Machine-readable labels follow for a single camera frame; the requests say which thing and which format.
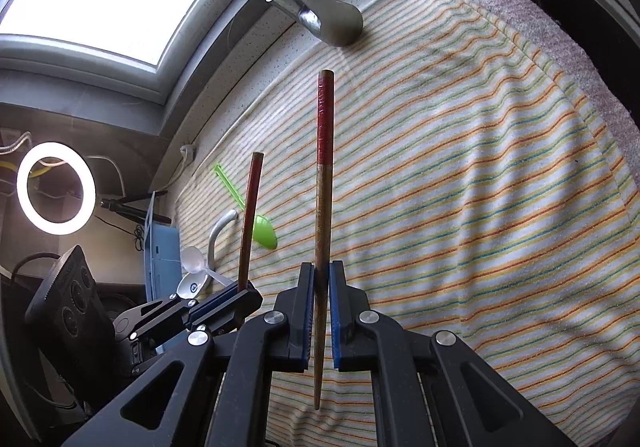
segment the striped cloth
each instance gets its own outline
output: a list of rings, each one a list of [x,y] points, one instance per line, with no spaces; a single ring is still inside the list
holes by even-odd
[[[265,153],[254,243],[262,311],[314,257],[316,80],[335,71],[332,258],[404,328],[449,329],[579,446],[611,431],[640,389],[638,212],[628,166],[580,88],[516,30],[468,0],[375,0],[349,48],[318,45],[251,105],[177,204],[182,246],[206,251]],[[238,269],[240,225],[218,270]],[[376,444],[370,379],[275,373],[267,438]]]

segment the illuminated ring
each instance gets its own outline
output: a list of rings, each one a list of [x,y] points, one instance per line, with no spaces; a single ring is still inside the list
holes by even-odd
[[[29,193],[27,192],[27,179],[31,168],[38,160],[42,160],[47,157],[57,158],[68,163],[71,168],[76,171],[76,174],[78,174],[78,177],[80,178],[80,183],[82,184],[82,205],[80,210],[71,220],[65,221],[64,223],[53,223],[39,215],[35,208],[33,208],[33,205],[31,205]],[[26,154],[20,163],[20,168],[18,169],[16,190],[18,192],[20,207],[22,207],[27,218],[29,218],[31,223],[41,231],[49,234],[64,236],[65,234],[71,234],[80,230],[84,227],[84,224],[89,221],[89,218],[94,211],[94,177],[81,156],[73,149],[66,145],[62,145],[61,143],[41,143]]]

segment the silver bolt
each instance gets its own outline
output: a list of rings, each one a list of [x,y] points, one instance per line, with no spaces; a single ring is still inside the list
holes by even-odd
[[[456,343],[456,336],[444,330],[436,333],[436,342],[442,346],[453,346]]]
[[[187,340],[191,346],[201,346],[209,340],[209,335],[202,331],[191,332]]]
[[[380,315],[378,315],[373,310],[365,310],[360,314],[360,321],[364,322],[365,324],[373,324],[375,322],[378,322],[379,320]]]
[[[284,321],[284,313],[272,310],[264,314],[264,321],[267,324],[278,324]]]

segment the green spoon bowl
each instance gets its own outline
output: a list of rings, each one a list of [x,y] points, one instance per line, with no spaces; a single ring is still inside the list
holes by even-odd
[[[216,173],[218,178],[220,178],[222,185],[225,186],[226,190],[231,194],[231,197],[236,201],[240,209],[244,211],[244,200],[242,199],[240,192],[238,192],[238,189],[236,189],[233,183],[231,183],[219,163],[216,163],[213,166],[213,172]],[[265,249],[275,250],[278,246],[278,238],[276,237],[273,225],[267,218],[260,214],[256,214],[255,216],[252,239],[258,243],[258,245],[265,247]]]

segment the wooden chopstick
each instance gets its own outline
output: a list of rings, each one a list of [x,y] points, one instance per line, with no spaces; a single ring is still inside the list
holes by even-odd
[[[249,180],[246,185],[246,199],[244,204],[244,221],[242,222],[242,238],[240,240],[240,265],[238,268],[238,293],[246,290],[249,280],[249,259],[251,258],[251,239],[254,234],[255,207],[258,203],[258,187],[262,173],[262,159],[264,154],[254,152],[251,156]]]
[[[318,74],[318,151],[316,157],[316,340],[314,343],[314,408],[320,409],[326,306],[331,250],[331,204],[334,176],[334,72]]]

